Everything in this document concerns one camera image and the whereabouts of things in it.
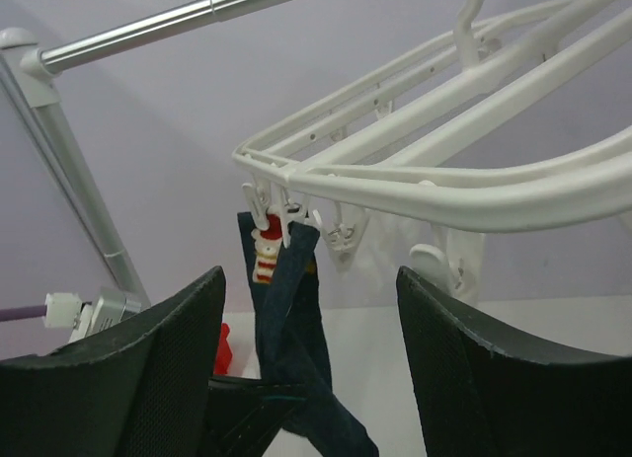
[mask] hanging sock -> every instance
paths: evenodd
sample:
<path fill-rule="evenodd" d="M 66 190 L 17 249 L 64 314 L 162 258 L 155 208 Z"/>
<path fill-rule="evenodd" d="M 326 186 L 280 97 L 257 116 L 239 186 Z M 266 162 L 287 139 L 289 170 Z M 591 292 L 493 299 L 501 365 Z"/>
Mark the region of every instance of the hanging sock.
<path fill-rule="evenodd" d="M 332 392 L 314 256 L 320 234 L 292 223 L 286 249 L 278 217 L 268 214 L 268 220 L 269 229 L 261 231 L 249 212 L 238 214 L 261 377 L 308 390 L 304 407 L 283 428 L 309 439 L 325 457 L 377 456 L 365 427 Z"/>

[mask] clothes drying rack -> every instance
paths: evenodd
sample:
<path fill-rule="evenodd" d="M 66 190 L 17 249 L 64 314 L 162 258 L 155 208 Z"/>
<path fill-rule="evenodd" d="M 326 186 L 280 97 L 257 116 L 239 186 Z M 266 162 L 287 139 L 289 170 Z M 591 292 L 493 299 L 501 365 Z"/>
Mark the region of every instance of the clothes drying rack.
<path fill-rule="evenodd" d="M 72 67 L 290 0 L 197 0 L 88 38 L 41 49 L 23 29 L 0 34 L 0 69 L 40 152 L 55 173 L 121 291 L 150 305 L 52 80 Z M 617 0 L 552 0 L 475 22 L 484 0 L 466 0 L 454 30 L 243 142 L 235 162 L 258 228 L 267 214 L 318 228 L 339 270 L 349 268 L 371 217 L 388 212 L 433 225 L 435 244 L 412 246 L 412 266 L 446 292 L 474 303 L 485 234 L 535 231 L 620 215 L 632 225 L 632 128 L 556 159 L 497 170 L 439 168 L 632 38 L 632 8 L 572 45 L 562 39 Z M 529 27 L 505 45 L 510 30 Z M 508 85 L 519 69 L 527 70 Z M 397 109 L 396 99 L 453 64 L 458 75 Z M 479 96 L 482 102 L 418 140 L 419 128 Z M 373 122 L 351 133 L 352 122 Z M 300 153 L 329 143 L 303 159 Z M 296 195 L 303 198 L 296 202 Z M 312 196 L 334 202 L 325 226 Z M 343 205 L 357 210 L 346 217 Z"/>

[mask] white table surface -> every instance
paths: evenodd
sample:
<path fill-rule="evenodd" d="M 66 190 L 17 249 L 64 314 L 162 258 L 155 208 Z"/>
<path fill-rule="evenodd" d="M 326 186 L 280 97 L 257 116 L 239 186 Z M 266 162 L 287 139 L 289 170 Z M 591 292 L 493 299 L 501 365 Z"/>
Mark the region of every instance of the white table surface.
<path fill-rule="evenodd" d="M 632 297 L 481 303 L 515 327 L 558 343 L 632 354 Z M 253 314 L 226 314 L 231 374 L 257 377 Z M 425 456 L 397 308 L 323 311 L 334 392 L 366 426 L 383 457 Z M 267 457 L 318 457 L 306 440 L 281 432 Z"/>

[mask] purple rod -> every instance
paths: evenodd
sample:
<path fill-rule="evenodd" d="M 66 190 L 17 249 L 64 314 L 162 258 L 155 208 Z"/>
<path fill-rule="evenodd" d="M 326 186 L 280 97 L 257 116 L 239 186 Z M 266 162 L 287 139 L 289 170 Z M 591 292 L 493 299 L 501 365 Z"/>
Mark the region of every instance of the purple rod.
<path fill-rule="evenodd" d="M 22 321 L 34 317 L 44 317 L 46 306 L 16 307 L 15 309 L 0 309 L 0 322 Z"/>

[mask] hanger hook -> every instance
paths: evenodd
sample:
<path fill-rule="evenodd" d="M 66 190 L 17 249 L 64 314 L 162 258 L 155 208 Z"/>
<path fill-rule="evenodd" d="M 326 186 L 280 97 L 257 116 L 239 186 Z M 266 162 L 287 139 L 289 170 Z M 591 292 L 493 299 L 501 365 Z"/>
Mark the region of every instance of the hanger hook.
<path fill-rule="evenodd" d="M 474 39 L 472 22 L 483 8 L 485 0 L 467 0 L 461 9 L 454 28 L 454 41 L 458 49 L 463 69 L 468 69 L 480 62 L 478 43 Z"/>

